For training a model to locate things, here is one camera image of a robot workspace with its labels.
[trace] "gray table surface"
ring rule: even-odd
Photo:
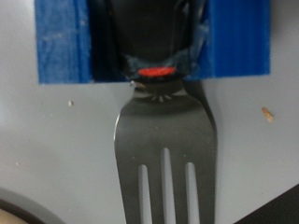
[[[63,223],[125,223],[113,131],[133,89],[38,85],[33,0],[0,6],[0,198],[49,224],[58,223],[49,212]],[[219,135],[217,224],[299,183],[298,11],[297,0],[272,1],[271,76],[203,82]]]

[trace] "small debris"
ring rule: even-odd
[[[130,87],[136,87],[136,84],[135,84],[134,81],[131,81],[131,82],[130,82]]]
[[[270,111],[269,111],[267,108],[265,108],[265,107],[262,108],[262,111],[263,111],[264,116],[267,118],[267,120],[268,120],[269,122],[273,122],[274,117],[273,117],[273,115],[270,113]]]

